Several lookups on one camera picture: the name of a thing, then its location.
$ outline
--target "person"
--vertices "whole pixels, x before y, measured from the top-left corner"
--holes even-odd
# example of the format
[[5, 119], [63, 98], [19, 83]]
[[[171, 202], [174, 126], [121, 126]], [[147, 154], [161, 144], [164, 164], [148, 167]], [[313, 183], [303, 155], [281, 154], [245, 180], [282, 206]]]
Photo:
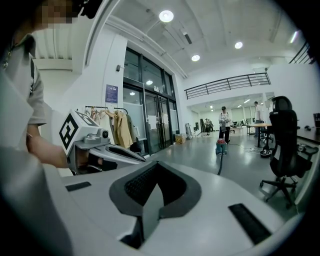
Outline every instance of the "person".
[[209, 119], [205, 119], [205, 130], [206, 130], [206, 135], [210, 135], [210, 122]]
[[[255, 112], [256, 112], [255, 123], [262, 124], [264, 122], [263, 114], [262, 114], [262, 107], [261, 107], [261, 105], [258, 104], [257, 101], [254, 102], [254, 105], [255, 105]], [[254, 137], [258, 137], [258, 133], [259, 133], [259, 129], [256, 127]]]
[[213, 132], [214, 131], [214, 124], [212, 123], [211, 120], [209, 120], [210, 122], [210, 132]]
[[231, 118], [229, 117], [229, 113], [227, 112], [227, 109], [225, 106], [221, 108], [222, 113], [219, 115], [219, 139], [225, 138], [224, 141], [226, 143], [229, 143], [229, 134], [230, 134], [230, 124], [231, 124]]
[[[49, 24], [71, 23], [72, 18], [86, 15], [92, 19], [102, 0], [44, 0], [33, 13], [15, 31], [5, 57], [1, 59], [1, 68], [9, 81], [6, 86], [13, 86], [17, 93], [32, 107], [33, 114], [24, 129], [19, 143], [15, 147], [28, 151], [43, 164], [56, 168], [68, 168], [67, 156], [61, 146], [53, 145], [41, 137], [39, 126], [46, 123], [44, 111], [44, 85], [39, 70], [34, 65], [31, 55], [35, 56], [36, 42], [31, 35], [44, 30]], [[88, 164], [89, 153], [79, 150], [79, 166]]]

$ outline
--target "clothing rack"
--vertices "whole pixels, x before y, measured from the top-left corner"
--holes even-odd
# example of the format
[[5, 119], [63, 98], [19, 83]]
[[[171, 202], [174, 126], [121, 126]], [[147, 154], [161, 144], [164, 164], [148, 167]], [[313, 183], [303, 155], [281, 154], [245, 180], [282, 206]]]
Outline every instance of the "clothing rack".
[[[108, 109], [107, 106], [85, 106], [85, 108], [96, 108], [96, 109]], [[128, 115], [128, 110], [123, 107], [114, 107], [115, 110], [125, 110], [126, 114]]]

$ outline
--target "round ceiling light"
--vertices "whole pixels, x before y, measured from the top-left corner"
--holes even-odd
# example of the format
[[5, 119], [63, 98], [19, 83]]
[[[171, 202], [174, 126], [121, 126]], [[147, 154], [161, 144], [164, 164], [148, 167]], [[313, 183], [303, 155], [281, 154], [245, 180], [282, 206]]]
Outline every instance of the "round ceiling light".
[[244, 45], [244, 44], [243, 44], [242, 42], [236, 42], [235, 45], [234, 45], [234, 47], [235, 47], [236, 49], [240, 49], [243, 45]]
[[163, 10], [159, 14], [159, 19], [162, 22], [170, 22], [170, 21], [172, 21], [174, 19], [174, 14], [169, 10]]
[[197, 62], [198, 60], [200, 60], [200, 56], [199, 56], [199, 55], [193, 55], [192, 58], [191, 58], [191, 60], [192, 60], [193, 62]]

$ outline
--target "pants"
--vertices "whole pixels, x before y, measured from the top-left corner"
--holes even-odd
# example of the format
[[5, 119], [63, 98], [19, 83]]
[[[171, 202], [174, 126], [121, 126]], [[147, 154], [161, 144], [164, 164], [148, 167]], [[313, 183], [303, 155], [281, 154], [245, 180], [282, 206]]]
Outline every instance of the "pants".
[[[263, 122], [264, 122], [264, 121], [261, 121], [261, 120], [256, 120], [256, 121], [255, 121], [256, 124], [262, 124]], [[258, 133], [259, 133], [259, 128], [256, 127], [256, 128], [255, 128], [255, 136], [258, 136]]]
[[219, 139], [220, 139], [220, 138], [223, 138], [223, 137], [224, 137], [224, 134], [225, 134], [224, 141], [225, 141], [226, 143], [229, 143], [230, 127], [226, 127], [226, 131], [222, 131], [222, 130], [221, 130], [221, 127], [220, 127], [220, 130], [219, 130]]

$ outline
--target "light fixture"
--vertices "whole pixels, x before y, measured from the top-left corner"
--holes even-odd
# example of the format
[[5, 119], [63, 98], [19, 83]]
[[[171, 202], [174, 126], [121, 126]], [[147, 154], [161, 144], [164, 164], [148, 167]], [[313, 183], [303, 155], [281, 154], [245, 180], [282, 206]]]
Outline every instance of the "light fixture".
[[244, 44], [243, 44], [242, 42], [236, 42], [235, 45], [234, 45], [234, 47], [235, 47], [236, 49], [240, 49], [243, 45], [244, 45]]
[[199, 56], [199, 55], [193, 55], [192, 58], [191, 58], [191, 60], [192, 60], [193, 62], [197, 62], [198, 60], [200, 60], [200, 56]]
[[292, 36], [292, 38], [290, 40], [290, 44], [292, 44], [296, 40], [297, 35], [298, 35], [298, 31], [294, 32], [294, 34], [293, 34], [293, 36]]
[[159, 19], [162, 22], [170, 22], [170, 21], [172, 21], [174, 19], [174, 14], [169, 10], [163, 10], [159, 14]]

